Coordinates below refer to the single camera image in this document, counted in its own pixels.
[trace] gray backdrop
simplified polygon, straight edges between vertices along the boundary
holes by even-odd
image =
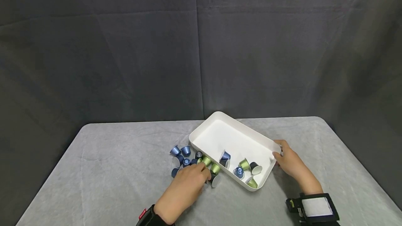
[[[317,115],[402,207],[402,0],[0,0],[0,224],[87,123]]]

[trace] wristband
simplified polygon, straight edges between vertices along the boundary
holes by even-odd
[[[302,221],[309,225],[339,220],[338,212],[329,194],[301,193],[298,199],[287,199],[286,206],[289,212],[298,213]]]
[[[155,214],[154,205],[152,205],[146,212],[141,213],[137,226],[167,226],[162,218]]]

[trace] hand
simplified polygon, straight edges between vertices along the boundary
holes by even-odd
[[[170,186],[156,202],[154,212],[165,223],[174,224],[183,211],[197,200],[206,180],[211,180],[211,172],[204,163],[179,170]]]
[[[274,140],[281,145],[283,156],[278,152],[272,152],[281,168],[288,175],[292,176],[300,185],[301,190],[306,195],[322,194],[323,190],[320,182],[307,168],[299,155],[294,152],[285,140]]]

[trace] plastic tray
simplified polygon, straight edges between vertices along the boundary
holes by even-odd
[[[211,158],[212,162],[220,166],[221,171],[224,171],[251,192],[264,186],[274,167],[276,160],[272,152],[281,152],[281,147],[273,140],[222,112],[213,113],[188,138],[194,149]],[[231,155],[228,169],[219,163],[223,150]],[[239,179],[233,174],[233,170],[244,158],[249,163],[256,162],[262,166],[261,173],[254,175],[254,180],[258,184],[257,188],[252,188],[246,184],[246,180],[252,176],[251,171],[245,170],[243,179]]]

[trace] wrist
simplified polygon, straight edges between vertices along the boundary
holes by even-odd
[[[300,176],[296,179],[297,183],[301,188],[301,191],[306,195],[314,195],[314,194],[322,194],[323,189],[321,187],[320,182],[313,175],[311,171]]]
[[[181,215],[181,212],[178,211],[176,206],[167,204],[162,198],[156,202],[154,212],[168,225],[174,224],[177,218]]]

